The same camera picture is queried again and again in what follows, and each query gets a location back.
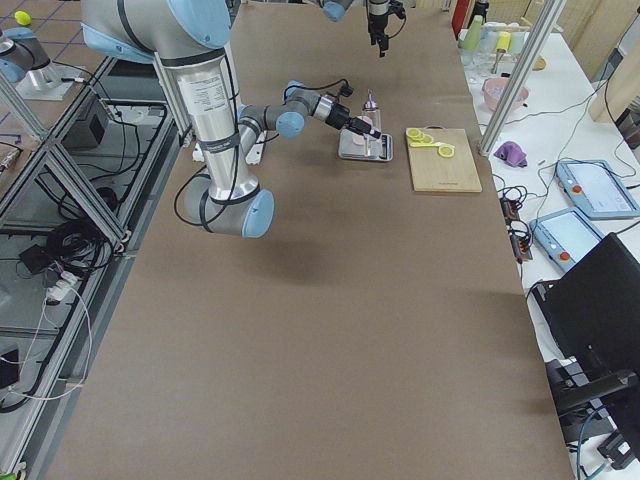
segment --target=pink bowl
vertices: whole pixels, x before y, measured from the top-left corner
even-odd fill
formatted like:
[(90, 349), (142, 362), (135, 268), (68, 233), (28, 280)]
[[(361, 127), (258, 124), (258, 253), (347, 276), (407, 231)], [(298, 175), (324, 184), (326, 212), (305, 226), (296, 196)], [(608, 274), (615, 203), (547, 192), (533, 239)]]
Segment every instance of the pink bowl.
[[(484, 102), (487, 104), (487, 107), (489, 107), (489, 110), (491, 110), (492, 112), (498, 106), (498, 101), (502, 96), (502, 92), (504, 92), (504, 89), (507, 87), (508, 82), (509, 82), (509, 79), (505, 77), (489, 78), (484, 82), (484, 85), (482, 86), (482, 93), (484, 94)], [(518, 98), (516, 98), (516, 101), (513, 102), (513, 106), (511, 107), (511, 110), (515, 110), (516, 108), (521, 107), (524, 104), (524, 102), (527, 100), (527, 98), (529, 98), (529, 90), (522, 87), (522, 89), (520, 90), (520, 95), (518, 95)]]

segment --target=label on robot arm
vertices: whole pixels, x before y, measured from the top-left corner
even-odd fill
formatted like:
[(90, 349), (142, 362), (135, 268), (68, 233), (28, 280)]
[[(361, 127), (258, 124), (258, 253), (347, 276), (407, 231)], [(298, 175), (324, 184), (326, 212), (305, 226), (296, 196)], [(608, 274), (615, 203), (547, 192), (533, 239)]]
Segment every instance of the label on robot arm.
[(204, 80), (178, 82), (180, 93), (191, 115), (206, 115), (229, 108), (221, 75)]

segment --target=white table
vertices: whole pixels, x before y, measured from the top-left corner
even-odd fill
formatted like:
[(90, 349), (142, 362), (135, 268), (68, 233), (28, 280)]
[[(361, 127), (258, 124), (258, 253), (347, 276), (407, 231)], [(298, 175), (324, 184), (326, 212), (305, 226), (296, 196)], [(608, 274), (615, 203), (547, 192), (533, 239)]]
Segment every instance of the white table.
[[(628, 146), (621, 144), (622, 137), (613, 122), (596, 123), (591, 120), (587, 107), (595, 95), (588, 101), (585, 100), (594, 93), (594, 89), (560, 34), (550, 36), (542, 55), (547, 62), (547, 67), (542, 71), (531, 73), (526, 82), (526, 87), (530, 90), (527, 106), (514, 111), (508, 122), (538, 112), (560, 112), (566, 107), (582, 103), (563, 113), (533, 116), (521, 122), (505, 125), (492, 151), (495, 152), (503, 142), (514, 141), (527, 154), (528, 166), (511, 167), (503, 160), (490, 155), (488, 161), (491, 163), (494, 174), (502, 177), (507, 186), (524, 185), (529, 192), (542, 195), (545, 193), (545, 185), (537, 174), (540, 168), (553, 165), (559, 158), (565, 157), (580, 160), (604, 159), (616, 173), (621, 175), (633, 173), (633, 170), (623, 162), (632, 165), (637, 173), (633, 177), (624, 179), (623, 183), (625, 185), (640, 184), (640, 166)], [(491, 118), (491, 111), (485, 105), (482, 93), (484, 78), (472, 69), (468, 69), (466, 74), (478, 123), (484, 132)], [(549, 183), (553, 171), (553, 168), (547, 168), (541, 172), (546, 183)], [(500, 179), (496, 178), (495, 183), (496, 188), (503, 187)], [(640, 201), (640, 188), (631, 192), (634, 198)], [(572, 206), (567, 195), (558, 185), (557, 179), (553, 180), (548, 198), (544, 201), (542, 208), (540, 208), (541, 203), (541, 199), (529, 197), (519, 212), (520, 217), (529, 222), (537, 216)], [(594, 223), (606, 234), (619, 231), (637, 220), (607, 220)], [(620, 239), (636, 258), (640, 259), (640, 225), (621, 234)], [(532, 254), (533, 260), (523, 264), (522, 286), (525, 291), (539, 280), (554, 280), (562, 276), (560, 268), (542, 248), (534, 244)], [(529, 298), (529, 310), (544, 360), (562, 358), (532, 296)], [(581, 463), (589, 473), (595, 471), (603, 461), (596, 447), (605, 438), (606, 435), (594, 437), (582, 447)], [(575, 464), (574, 455), (572, 455), (572, 461)], [(637, 480), (640, 478), (640, 462), (634, 461), (622, 471), (614, 471), (608, 467), (598, 478)]]

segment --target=white cable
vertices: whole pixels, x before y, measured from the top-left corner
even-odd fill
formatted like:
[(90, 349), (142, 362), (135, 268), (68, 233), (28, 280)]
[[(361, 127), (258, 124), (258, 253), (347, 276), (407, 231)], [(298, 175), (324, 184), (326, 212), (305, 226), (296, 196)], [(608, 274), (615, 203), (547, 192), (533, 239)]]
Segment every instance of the white cable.
[(47, 308), (47, 296), (46, 295), (45, 295), (44, 299), (42, 300), (42, 310), (40, 311), (40, 318), (38, 319), (38, 325), (36, 326), (36, 331), (33, 334), (33, 338), (31, 339), (31, 343), (29, 344), (29, 348), (27, 349), (27, 354), (24, 356), (22, 367), (20, 368), (20, 372), (18, 373), (18, 375), (20, 377), (22, 376), (22, 371), (24, 370), (25, 364), (29, 360), (29, 355), (31, 355), (31, 349), (33, 348), (33, 345), (36, 343), (36, 340), (38, 338), (38, 334), (40, 333), (40, 328), (42, 327), (42, 320), (44, 319), (44, 316), (45, 316), (45, 313), (44, 313), (45, 308)]
[(93, 348), (93, 333), (91, 331), (91, 317), (89, 316), (89, 309), (87, 308), (87, 304), (85, 303), (84, 299), (82, 298), (82, 296), (78, 293), (78, 291), (71, 287), (70, 290), (74, 293), (74, 295), (76, 297), (78, 297), (78, 300), (80, 301), (80, 303), (82, 304), (82, 308), (84, 310), (84, 316), (87, 319), (87, 332), (89, 334), (89, 345), (87, 347), (87, 361), (84, 364), (84, 369), (82, 372), (82, 378), (80, 379), (80, 381), (78, 383), (76, 383), (73, 387), (71, 387), (69, 390), (67, 390), (66, 392), (60, 394), (60, 395), (56, 395), (55, 397), (35, 397), (32, 395), (27, 395), (25, 393), (21, 393), (21, 392), (16, 392), (12, 389), (11, 386), (9, 386), (8, 390), (10, 393), (13, 393), (14, 395), (17, 395), (19, 397), (23, 397), (23, 398), (30, 398), (32, 400), (42, 400), (42, 401), (50, 401), (50, 400), (59, 400), (60, 398), (66, 397), (67, 395), (70, 395), (71, 392), (73, 392), (74, 390), (82, 387), (84, 385), (84, 382), (87, 380), (87, 375), (89, 372), (89, 362), (91, 360), (91, 350)]

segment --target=purple cloth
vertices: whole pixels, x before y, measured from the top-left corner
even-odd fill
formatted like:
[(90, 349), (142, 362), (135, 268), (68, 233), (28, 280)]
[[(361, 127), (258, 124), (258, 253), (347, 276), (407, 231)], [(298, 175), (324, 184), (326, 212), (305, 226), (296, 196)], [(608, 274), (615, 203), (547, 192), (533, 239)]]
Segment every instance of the purple cloth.
[(507, 162), (512, 167), (526, 167), (527, 154), (522, 151), (516, 142), (503, 143), (494, 155)]

